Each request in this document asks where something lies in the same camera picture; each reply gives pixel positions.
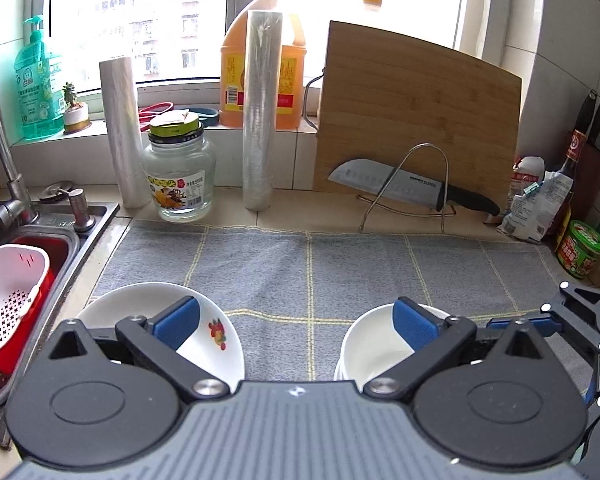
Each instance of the green soap dispenser bottle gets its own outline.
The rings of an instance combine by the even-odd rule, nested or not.
[[[51,52],[42,40],[42,16],[25,21],[33,30],[29,44],[16,56],[13,65],[25,139],[42,139],[62,130],[62,57]]]

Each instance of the tiled countertop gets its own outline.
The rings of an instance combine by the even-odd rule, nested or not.
[[[36,197],[42,188],[32,188]],[[120,202],[117,186],[85,186],[90,202]],[[242,205],[242,189],[216,187],[212,211],[201,220],[215,226],[257,226],[263,229],[309,232],[357,232],[362,215],[368,204],[357,200],[354,194],[321,193],[299,190],[274,190],[271,206],[263,212],[254,213]],[[0,190],[0,200],[8,198],[6,190]],[[422,214],[429,211],[403,203],[386,201],[385,204],[401,210]],[[485,215],[458,207],[456,216],[446,217],[446,234],[478,238],[480,240],[510,241],[494,226],[482,224]],[[129,210],[121,206],[116,218],[102,235],[80,275],[67,295],[56,324],[74,317],[86,305],[105,264],[122,240],[133,218],[156,220],[159,216],[152,203],[142,209]],[[365,232],[438,234],[440,219],[409,218],[375,208],[366,221]],[[13,446],[0,449],[0,478],[5,476],[20,457]]]

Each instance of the red bottle neck label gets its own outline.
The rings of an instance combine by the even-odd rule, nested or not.
[[[571,144],[567,150],[567,157],[577,162],[580,158],[580,152],[586,140],[587,136],[585,134],[579,132],[578,130],[574,130],[573,135],[571,136]]]

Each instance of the potted plant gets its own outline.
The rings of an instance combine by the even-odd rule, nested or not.
[[[66,110],[62,114],[62,119],[64,120],[64,132],[66,134],[72,134],[91,126],[91,121],[89,120],[89,107],[87,106],[87,103],[78,101],[74,84],[69,82],[65,83],[62,87],[62,92],[64,92],[64,102],[66,103]]]

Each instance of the green jar lid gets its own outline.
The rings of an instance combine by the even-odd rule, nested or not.
[[[170,110],[155,116],[149,122],[149,130],[156,137],[179,137],[196,131],[200,118],[190,110]]]
[[[593,227],[580,220],[572,220],[569,224],[569,232],[590,252],[600,254],[600,234]]]

